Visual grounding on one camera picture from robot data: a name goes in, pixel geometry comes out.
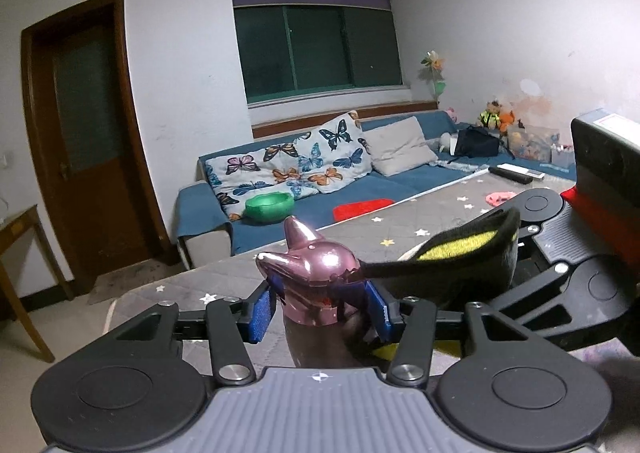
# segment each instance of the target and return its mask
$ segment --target window frame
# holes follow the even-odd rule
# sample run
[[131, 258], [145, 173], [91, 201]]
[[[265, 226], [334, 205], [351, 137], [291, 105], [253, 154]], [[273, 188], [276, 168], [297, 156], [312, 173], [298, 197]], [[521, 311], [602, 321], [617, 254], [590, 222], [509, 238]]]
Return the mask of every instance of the window frame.
[[[266, 4], [263, 6], [254, 6], [254, 5], [236, 6], [234, 7], [234, 12], [239, 9], [249, 9], [249, 8], [257, 9], [257, 8], [266, 7], [266, 6], [267, 6]], [[289, 64], [291, 68], [294, 89], [276, 92], [276, 93], [270, 93], [270, 94], [261, 94], [259, 96], [251, 96], [251, 97], [246, 96], [247, 105], [250, 109], [255, 107], [268, 106], [268, 105], [280, 104], [280, 103], [288, 103], [288, 102], [300, 101], [304, 99], [312, 99], [312, 98], [318, 98], [318, 97], [327, 97], [327, 96], [360, 93], [360, 92], [385, 91], [385, 90], [406, 90], [407, 88], [409, 88], [404, 82], [404, 75], [402, 72], [402, 65], [400, 62], [400, 51], [398, 47], [398, 37], [395, 31], [395, 22], [394, 22], [394, 37], [396, 38], [396, 51], [398, 52], [398, 70], [399, 70], [399, 77], [401, 82], [399, 84], [375, 85], [375, 86], [365, 86], [365, 87], [358, 87], [353, 83], [354, 77], [353, 77], [353, 69], [351, 67], [351, 58], [350, 58], [351, 48], [346, 35], [344, 9], [356, 8], [356, 9], [387, 11], [392, 15], [392, 19], [393, 19], [393, 13], [391, 10], [380, 9], [380, 8], [357, 7], [357, 6], [341, 6], [341, 5], [332, 5], [332, 4], [297, 4], [296, 3], [296, 4], [270, 4], [269, 6], [270, 7], [276, 6], [276, 7], [282, 8], [282, 16], [283, 16], [284, 28], [285, 28], [286, 39], [287, 39], [287, 49], [289, 52]], [[289, 29], [289, 19], [287, 15], [287, 10], [288, 10], [287, 8], [295, 8], [295, 7], [334, 8], [338, 11], [338, 14], [340, 16], [340, 36], [342, 39], [342, 45], [344, 49], [344, 59], [345, 59], [350, 83], [316, 87], [316, 88], [306, 88], [306, 89], [298, 88], [298, 77], [296, 75], [295, 58], [293, 54], [293, 46], [291, 43], [291, 35], [290, 35], [290, 29]]]

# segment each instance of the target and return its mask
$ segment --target blue sofa cover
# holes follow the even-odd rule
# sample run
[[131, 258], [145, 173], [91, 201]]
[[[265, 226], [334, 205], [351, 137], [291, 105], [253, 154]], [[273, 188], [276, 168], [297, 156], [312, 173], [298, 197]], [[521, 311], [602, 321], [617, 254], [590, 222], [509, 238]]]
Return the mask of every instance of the blue sofa cover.
[[[406, 114], [362, 122], [362, 129], [366, 132], [379, 126], [395, 123], [399, 120], [415, 116], [420, 123], [425, 139], [439, 138], [444, 132], [456, 132], [461, 126], [456, 126], [450, 117], [441, 110], [423, 112], [418, 114]], [[270, 144], [289, 143], [296, 135], [289, 134], [279, 138], [255, 143], [243, 144], [234, 148], [228, 148], [213, 154], [207, 154], [198, 158], [202, 168], [207, 159], [220, 156], [231, 156], [254, 152], [269, 146]], [[449, 154], [440, 154], [442, 160], [450, 160]], [[456, 162], [469, 164], [489, 164], [494, 166], [503, 162], [511, 162], [517, 166], [524, 166], [532, 170], [540, 170], [544, 173], [561, 176], [575, 180], [575, 169], [564, 173], [552, 168], [540, 167], [539, 162], [525, 159], [512, 159], [507, 154], [499, 154], [497, 157], [469, 159], [462, 157]], [[428, 191], [437, 186], [442, 186], [453, 180], [463, 178], [467, 173], [457, 170], [446, 170], [434, 166], [420, 166], [408, 172], [399, 173], [391, 177], [385, 177], [373, 171], [369, 175], [353, 182], [345, 188], [328, 194], [319, 193], [295, 202], [293, 214], [311, 227], [318, 228], [334, 223], [333, 210], [341, 204], [390, 198], [395, 202], [404, 200], [412, 195]], [[222, 207], [218, 203], [213, 191], [208, 184], [194, 184], [185, 188], [178, 194], [177, 206], [177, 236], [194, 236], [217, 229], [225, 225], [232, 236], [232, 252], [244, 253], [284, 238], [283, 223], [257, 224], [249, 219], [240, 219], [230, 223]]]

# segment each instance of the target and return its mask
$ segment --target butterfly print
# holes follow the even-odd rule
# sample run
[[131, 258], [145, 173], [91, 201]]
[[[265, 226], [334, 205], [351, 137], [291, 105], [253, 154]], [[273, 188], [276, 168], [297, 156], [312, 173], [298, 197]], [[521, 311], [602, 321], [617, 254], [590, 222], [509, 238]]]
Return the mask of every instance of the butterfly print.
[[255, 189], [268, 188], [269, 186], [273, 186], [273, 184], [267, 184], [265, 181], [259, 180], [258, 182], [250, 182], [250, 183], [247, 183], [247, 184], [241, 184], [236, 189], [234, 189], [232, 191], [232, 193], [239, 197], [239, 196], [242, 196], [245, 193], [249, 193], [250, 191], [253, 191]]
[[366, 150], [368, 154], [371, 153], [369, 151], [369, 143], [367, 143], [367, 140], [365, 138], [358, 138], [358, 142], [362, 145], [362, 147]]
[[233, 197], [229, 197], [228, 194], [226, 193], [218, 193], [216, 195], [216, 197], [218, 198], [218, 202], [220, 202], [220, 204], [222, 204], [223, 206], [231, 206], [233, 204], [240, 204], [240, 201], [233, 198]]
[[204, 165], [204, 171], [207, 174], [207, 179], [209, 180], [209, 184], [212, 186], [222, 186], [222, 181], [218, 178], [213, 172], [213, 166], [210, 164]]
[[353, 122], [356, 124], [356, 126], [358, 128], [362, 128], [361, 124], [360, 124], [360, 118], [358, 117], [358, 113], [353, 111], [353, 112], [348, 112], [349, 113], [349, 117], [351, 119], [353, 119]]
[[264, 149], [264, 157], [262, 157], [262, 160], [264, 162], [268, 162], [273, 159], [273, 157], [277, 156], [277, 154], [279, 154], [280, 152], [284, 152], [291, 157], [298, 156], [298, 151], [296, 150], [296, 147], [293, 146], [293, 143], [273, 144], [271, 146], [267, 146]]
[[324, 175], [312, 175], [309, 180], [315, 182], [318, 186], [327, 186], [334, 180], [342, 180], [342, 175], [335, 168], [328, 168]]
[[300, 182], [299, 180], [287, 180], [287, 186], [289, 186], [293, 198], [295, 200], [298, 200], [300, 198], [300, 195], [302, 194], [302, 182]]
[[284, 181], [286, 181], [287, 179], [290, 179], [290, 178], [292, 178], [293, 180], [300, 179], [300, 173], [298, 173], [298, 170], [296, 170], [295, 168], [289, 168], [288, 172], [281, 172], [280, 170], [273, 170], [271, 173], [273, 173], [273, 176], [276, 179], [276, 182], [278, 184], [280, 184], [281, 182], [284, 182]]
[[311, 132], [307, 132], [306, 134], [302, 134], [301, 136], [296, 137], [293, 142], [297, 143], [299, 140], [307, 140], [311, 137]]
[[260, 168], [258, 168], [258, 165], [254, 162], [253, 156], [231, 157], [231, 159], [227, 159], [226, 162], [228, 162], [228, 165], [225, 175], [231, 175], [238, 170], [260, 172]]
[[324, 162], [320, 155], [320, 144], [316, 143], [311, 148], [311, 155], [309, 157], [298, 157], [298, 167], [303, 172], [310, 172], [314, 168], [320, 168], [322, 166], [322, 163]]
[[347, 132], [347, 121], [344, 119], [340, 120], [340, 123], [338, 123], [338, 131], [336, 133], [324, 128], [318, 130], [318, 132], [320, 132], [320, 135], [326, 139], [327, 143], [329, 143], [329, 148], [332, 150], [335, 150], [338, 147], [339, 140], [343, 140], [345, 143], [351, 143], [351, 136], [349, 135], [349, 132]]
[[364, 150], [362, 148], [358, 148], [355, 152], [351, 154], [351, 157], [345, 157], [344, 159], [334, 160], [334, 166], [338, 166], [340, 168], [351, 168], [356, 164], [360, 164], [362, 162], [362, 153]]

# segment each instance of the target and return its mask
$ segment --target gray bedspread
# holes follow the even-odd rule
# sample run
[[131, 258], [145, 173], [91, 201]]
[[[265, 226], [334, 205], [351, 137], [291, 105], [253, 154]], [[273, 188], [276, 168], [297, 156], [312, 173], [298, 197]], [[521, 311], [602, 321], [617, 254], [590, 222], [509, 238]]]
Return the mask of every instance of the gray bedspread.
[[[565, 179], [547, 176], [542, 183], [523, 186], [479, 172], [375, 213], [325, 227], [321, 233], [348, 246], [362, 260], [394, 260], [430, 235], [464, 224], [490, 209], [485, 197], [492, 192], [519, 193], [540, 187], [561, 192], [572, 185]], [[256, 253], [285, 249], [284, 242], [271, 243], [127, 292], [114, 303], [107, 328], [116, 327], [162, 300], [175, 301], [181, 310], [197, 310], [215, 297], [246, 297], [262, 281], [254, 262]], [[294, 366], [279, 308], [262, 342], [247, 348], [258, 372], [266, 365]], [[640, 453], [640, 360], [632, 357], [617, 340], [576, 351], [574, 355], [600, 370], [614, 392], [615, 407], [601, 450]], [[185, 342], [183, 358], [201, 373], [210, 373], [206, 342]], [[434, 352], [431, 374], [444, 372], [456, 360]]]

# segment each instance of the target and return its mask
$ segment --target sofa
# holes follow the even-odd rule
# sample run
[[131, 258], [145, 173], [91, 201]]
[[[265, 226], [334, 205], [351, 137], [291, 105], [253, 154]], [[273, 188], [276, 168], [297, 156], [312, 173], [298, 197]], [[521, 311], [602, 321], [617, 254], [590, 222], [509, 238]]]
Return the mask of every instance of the sofa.
[[[446, 112], [433, 110], [362, 121], [362, 129], [366, 132], [411, 116], [417, 118], [426, 140], [437, 139], [444, 132], [455, 133], [465, 126], [455, 125]], [[254, 152], [271, 144], [290, 143], [298, 135], [288, 134], [200, 156], [198, 158], [198, 167], [202, 176], [205, 176], [205, 162], [209, 159]], [[449, 154], [436, 152], [436, 155], [442, 160], [448, 161], [452, 159]], [[504, 162], [511, 162], [532, 170], [539, 170], [540, 172], [575, 180], [575, 166], [569, 170], [541, 167], [540, 162], [513, 159], [507, 153], [500, 153], [498, 156], [490, 158], [470, 159], [462, 157], [456, 159], [456, 162], [477, 166], [484, 164], [494, 166]], [[385, 177], [373, 170], [338, 191], [316, 194], [297, 200], [294, 204], [293, 214], [314, 228], [325, 227], [335, 223], [333, 211], [339, 205], [381, 198], [399, 202], [421, 192], [462, 179], [466, 175], [468, 173], [460, 170], [449, 170], [427, 164], [389, 177]], [[284, 238], [282, 222], [258, 224], [247, 218], [231, 222], [223, 211], [211, 186], [205, 180], [198, 181], [180, 190], [177, 198], [176, 215], [178, 249], [185, 265], [189, 268], [200, 267], [228, 256], [245, 253]]]

